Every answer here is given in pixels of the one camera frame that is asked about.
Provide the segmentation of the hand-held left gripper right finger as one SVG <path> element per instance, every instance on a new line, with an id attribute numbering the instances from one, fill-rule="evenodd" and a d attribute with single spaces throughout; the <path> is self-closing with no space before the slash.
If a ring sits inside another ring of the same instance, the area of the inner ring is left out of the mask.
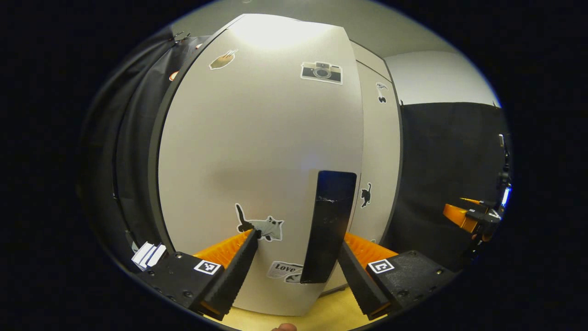
<path id="1" fill-rule="evenodd" d="M 458 275 L 416 250 L 395 253 L 349 232 L 344 236 L 338 263 L 369 320 L 412 309 Z"/>

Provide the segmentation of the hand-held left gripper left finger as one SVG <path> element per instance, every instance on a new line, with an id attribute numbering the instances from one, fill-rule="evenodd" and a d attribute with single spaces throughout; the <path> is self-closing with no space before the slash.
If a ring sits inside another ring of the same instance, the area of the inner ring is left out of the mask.
<path id="1" fill-rule="evenodd" d="M 183 308 L 223 320 L 229 314 L 259 247 L 250 229 L 197 254 L 154 253 L 137 274 L 148 287 Z"/>

